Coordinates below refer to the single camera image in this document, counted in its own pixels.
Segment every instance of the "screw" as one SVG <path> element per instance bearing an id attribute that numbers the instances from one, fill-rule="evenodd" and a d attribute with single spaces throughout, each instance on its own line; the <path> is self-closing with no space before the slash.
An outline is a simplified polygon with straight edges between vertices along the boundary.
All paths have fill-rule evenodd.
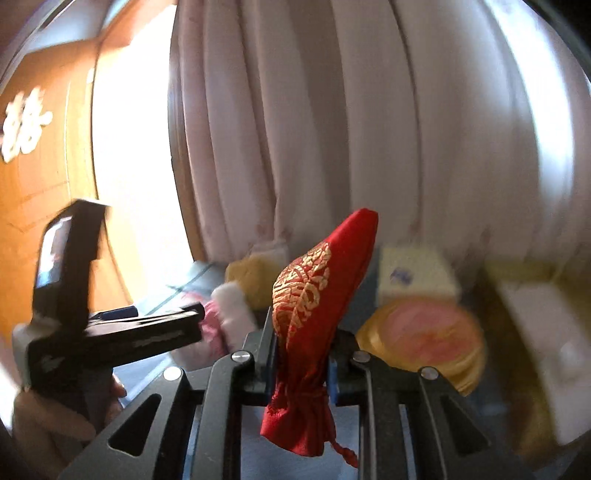
<path id="1" fill-rule="evenodd" d="M 421 377 L 425 380 L 436 380 L 439 377 L 439 372 L 433 367 L 424 367 L 421 369 Z"/>
<path id="2" fill-rule="evenodd" d="M 238 350 L 232 354 L 232 360 L 239 364 L 243 364 L 244 362 L 248 362 L 251 359 L 251 354 L 246 350 Z"/>
<path id="3" fill-rule="evenodd" d="M 172 382 L 172 381 L 180 378 L 180 376 L 182 374 L 183 374 L 183 371 L 179 367 L 168 367 L 164 371 L 164 378 L 166 380 L 168 380 L 169 382 Z"/>
<path id="4" fill-rule="evenodd" d="M 358 362 L 360 364 L 366 364 L 367 362 L 369 362 L 371 360 L 371 355 L 368 354 L 367 352 L 364 352 L 363 350 L 357 350 L 353 354 L 353 360 L 355 360 L 356 362 Z"/>

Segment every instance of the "white chinese character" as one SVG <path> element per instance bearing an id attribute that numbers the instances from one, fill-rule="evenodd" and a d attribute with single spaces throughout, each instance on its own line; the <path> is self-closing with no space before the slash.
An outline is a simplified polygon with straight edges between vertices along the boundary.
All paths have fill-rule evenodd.
<path id="1" fill-rule="evenodd" d="M 31 153 L 41 138 L 41 127 L 49 125 L 53 118 L 51 112 L 43 115 L 43 91 L 35 87 L 28 98 L 19 92 L 6 107 L 6 120 L 2 129 L 2 157 L 6 163 L 16 157 L 19 152 Z"/>

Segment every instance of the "curtain fold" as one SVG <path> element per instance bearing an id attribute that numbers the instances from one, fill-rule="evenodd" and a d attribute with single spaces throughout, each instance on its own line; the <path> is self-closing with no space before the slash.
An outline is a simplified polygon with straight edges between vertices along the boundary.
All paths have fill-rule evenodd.
<path id="1" fill-rule="evenodd" d="M 435 245 L 458 266 L 488 254 L 566 262 L 587 244 L 588 84 L 520 0 L 179 9 L 187 143 L 210 259 L 280 238 L 295 257 L 360 207 L 380 214 L 378 242 Z M 516 32 L 526 35 L 522 50 Z M 567 105 L 570 156 L 566 140 L 548 135 L 568 122 L 544 110 L 531 79 L 545 72 L 529 58 L 557 66 L 545 95 Z"/>

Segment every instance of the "red silk pouch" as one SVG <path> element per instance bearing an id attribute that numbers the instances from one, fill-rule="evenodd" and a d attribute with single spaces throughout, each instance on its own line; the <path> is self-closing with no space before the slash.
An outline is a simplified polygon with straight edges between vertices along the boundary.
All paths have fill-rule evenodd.
<path id="1" fill-rule="evenodd" d="M 365 276 L 378 214 L 357 210 L 326 240 L 294 260 L 273 286 L 273 326 L 279 340 L 275 393 L 261 434 L 302 456 L 320 456 L 330 442 L 357 467 L 355 453 L 336 442 L 326 361 L 337 325 Z"/>

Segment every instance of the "gold embroidery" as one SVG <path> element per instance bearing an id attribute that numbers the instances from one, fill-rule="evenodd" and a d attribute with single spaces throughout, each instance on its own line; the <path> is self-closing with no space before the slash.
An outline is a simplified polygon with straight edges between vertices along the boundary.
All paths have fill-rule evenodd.
<path id="1" fill-rule="evenodd" d="M 319 243 L 289 265 L 273 285 L 273 326 L 283 341 L 289 340 L 320 303 L 320 292 L 329 282 L 330 248 Z"/>

